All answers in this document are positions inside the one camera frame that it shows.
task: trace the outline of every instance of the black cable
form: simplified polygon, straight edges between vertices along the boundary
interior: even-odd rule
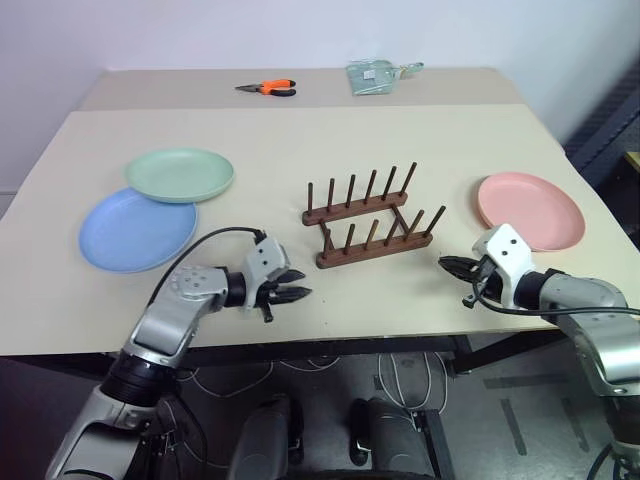
[[[600,471],[600,467],[604,463],[605,459],[611,453],[611,444],[605,445],[605,447],[600,451],[596,459],[593,461],[593,465],[589,469],[589,473],[587,474],[587,480],[596,480],[596,476]]]
[[[169,278],[169,275],[171,275],[171,272],[173,272],[175,270],[175,268],[180,264],[180,262],[182,262],[191,252],[193,252],[196,249],[196,247],[198,247],[198,245],[200,245],[202,242],[204,242],[205,240],[210,239],[211,237],[213,237],[215,235],[218,235],[220,233],[225,233],[225,232],[249,232],[249,233],[253,233],[256,236],[256,239],[258,241],[263,240],[265,238],[265,234],[264,234],[264,232],[262,232],[262,230],[258,230],[257,228],[249,228],[249,227],[226,227],[226,228],[220,228],[218,230],[214,230],[213,232],[209,232],[206,235],[203,235],[198,240],[196,240],[193,243],[193,245],[191,245],[184,252],[182,252],[180,254],[180,256],[178,256],[178,258],[176,258],[174,260],[174,262],[167,269],[167,271],[164,272],[164,274],[160,278],[160,281],[157,283],[156,287],[153,289],[153,293],[151,294],[151,297],[149,298],[149,301],[147,302],[147,307],[149,305],[151,305],[155,301],[156,297],[158,296],[158,292],[162,288],[162,285],[164,285],[164,282],[167,281],[167,278]]]
[[[478,284],[471,283],[473,294],[478,301],[489,310],[497,313],[506,313],[510,315],[521,315],[525,317],[538,317],[543,315],[577,315],[580,313],[627,313],[629,315],[640,315],[640,309],[627,307],[577,307],[577,308],[558,308],[555,310],[517,310],[515,308],[497,307],[489,303],[481,294]]]
[[[195,413],[193,413],[193,410],[191,410],[191,407],[189,407],[187,402],[185,402],[182,396],[179,395],[178,393],[175,393],[174,396],[176,401],[180,404],[180,407],[182,408],[182,410],[184,410],[184,413],[187,414],[187,416],[189,417],[189,420],[191,421],[193,426],[196,427],[196,430],[198,431],[198,436],[200,437],[200,446],[201,446],[200,478],[201,480],[205,480],[207,478],[207,462],[208,462],[207,455],[209,453],[209,444],[207,443],[207,436],[205,435],[204,429],[202,428],[202,425],[198,421],[198,418],[196,417]]]

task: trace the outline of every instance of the blue plate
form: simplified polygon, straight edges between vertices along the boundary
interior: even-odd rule
[[[109,272],[142,272],[175,257],[196,230],[193,203],[160,203],[131,188],[114,193],[87,216],[78,243],[84,258]]]

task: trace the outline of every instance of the white wall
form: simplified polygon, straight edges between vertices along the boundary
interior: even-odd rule
[[[562,142],[640,51],[639,19],[638,0],[3,0],[0,190],[103,68],[494,66]]]

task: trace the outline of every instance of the table surface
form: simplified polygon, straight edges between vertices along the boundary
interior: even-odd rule
[[[430,75],[424,72],[407,85],[428,88]],[[468,87],[473,90],[474,84]],[[443,96],[447,100],[454,93]],[[477,187],[487,175],[503,171],[546,178],[565,190],[585,216],[586,235],[577,246],[534,254],[540,270],[554,267],[597,276],[617,285],[631,305],[640,304],[640,255],[558,143],[512,93],[488,95],[488,103],[481,102],[482,95],[477,102],[442,105],[424,96],[416,105],[380,105],[386,97],[379,97],[383,100],[372,104],[364,99],[357,106],[298,108],[272,108],[288,99],[229,95],[241,99],[241,108],[180,108],[180,100],[160,109],[124,109],[103,95],[101,109],[89,111],[85,103],[85,111],[69,115],[0,221],[0,354],[113,351],[122,346],[166,265],[128,275],[100,271],[82,258],[77,235],[95,204],[126,187],[123,169],[131,159],[169,147],[209,149],[236,169],[227,192],[198,205],[198,236],[232,225],[264,228],[285,245],[292,266],[307,274],[300,283],[314,290],[295,304],[274,307],[271,324],[262,322],[259,311],[226,309],[207,316],[193,346],[548,328],[539,318],[464,308],[461,299],[469,285],[437,265],[441,255],[471,256],[471,246],[485,228],[475,210]],[[393,95],[387,97],[393,101]],[[100,95],[91,98],[96,107]],[[244,103],[246,98],[253,108]],[[300,221],[307,182],[314,182],[319,205],[326,199],[329,178],[335,177],[335,201],[341,201],[354,173],[358,198],[371,169],[379,172],[375,190],[380,193],[392,165],[398,167],[399,188],[414,161],[418,167],[401,211],[411,219],[425,209],[424,228],[437,208],[446,205],[433,243],[317,269],[320,230]],[[356,219],[354,243],[364,240],[373,218],[380,219],[378,238],[387,233],[391,213],[370,214]],[[344,241],[349,223],[331,225],[336,244]],[[250,237],[227,234],[198,248],[189,261],[233,270],[250,248]]]

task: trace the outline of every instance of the wooden peg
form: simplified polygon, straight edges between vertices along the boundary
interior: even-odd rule
[[[309,190],[307,192],[307,215],[311,215],[313,210],[313,183],[309,182]]]
[[[409,227],[409,230],[407,231],[407,233],[404,234],[405,242],[409,239],[409,235],[411,235],[413,231],[416,229],[416,227],[418,226],[418,223],[420,223],[420,220],[422,219],[422,215],[424,215],[424,210],[420,210],[418,212],[418,215],[416,215],[416,218],[414,218],[413,223]]]
[[[327,200],[327,212],[331,211],[331,204],[333,203],[333,187],[335,187],[336,179],[329,180],[329,199]]]
[[[326,260],[331,245],[331,229],[324,230],[324,248],[322,249],[322,258]]]
[[[371,230],[369,230],[369,236],[367,237],[367,241],[364,244],[364,249],[369,250],[369,244],[371,243],[371,239],[376,234],[376,229],[378,228],[378,219],[376,218],[371,224]]]
[[[391,188],[391,182],[393,182],[393,176],[396,174],[395,165],[391,167],[391,173],[389,174],[389,179],[387,180],[387,185],[384,187],[384,192],[382,193],[382,201],[387,199],[387,194],[389,193],[389,189]]]
[[[411,168],[409,169],[409,173],[407,174],[407,178],[404,179],[404,183],[402,184],[402,190],[400,190],[400,195],[401,196],[407,190],[407,187],[409,186],[409,182],[411,181],[411,176],[413,175],[413,172],[415,171],[417,165],[418,164],[416,162],[413,162],[411,164]]]
[[[376,170],[371,172],[371,178],[369,179],[369,186],[367,187],[367,194],[364,196],[364,204],[366,205],[369,201],[369,196],[371,195],[371,189],[373,188],[373,182],[376,179]]]
[[[356,183],[356,176],[351,175],[351,180],[349,181],[349,192],[347,193],[347,202],[345,203],[345,207],[349,208],[351,206],[351,195],[353,195],[353,186]]]
[[[353,239],[353,231],[356,229],[356,224],[352,223],[349,226],[349,233],[347,234],[347,241],[344,244],[344,249],[342,252],[347,255],[349,253],[349,249],[351,248],[351,240]]]
[[[433,230],[433,227],[436,226],[436,223],[438,223],[438,220],[440,220],[440,217],[442,216],[442,214],[444,213],[444,211],[447,209],[447,207],[445,207],[444,205],[442,205],[439,209],[438,212],[436,213],[436,216],[433,217],[433,220],[431,220],[431,223],[429,224],[429,226],[427,227],[427,229],[424,231],[424,233],[422,234],[423,237],[428,237],[429,234],[431,233],[431,230]]]
[[[389,230],[389,235],[387,235],[387,238],[384,241],[385,247],[389,246],[389,242],[393,238],[393,234],[396,233],[396,228],[398,228],[399,224],[400,224],[400,219],[396,218],[395,222],[393,222],[393,225],[391,225],[391,230]]]

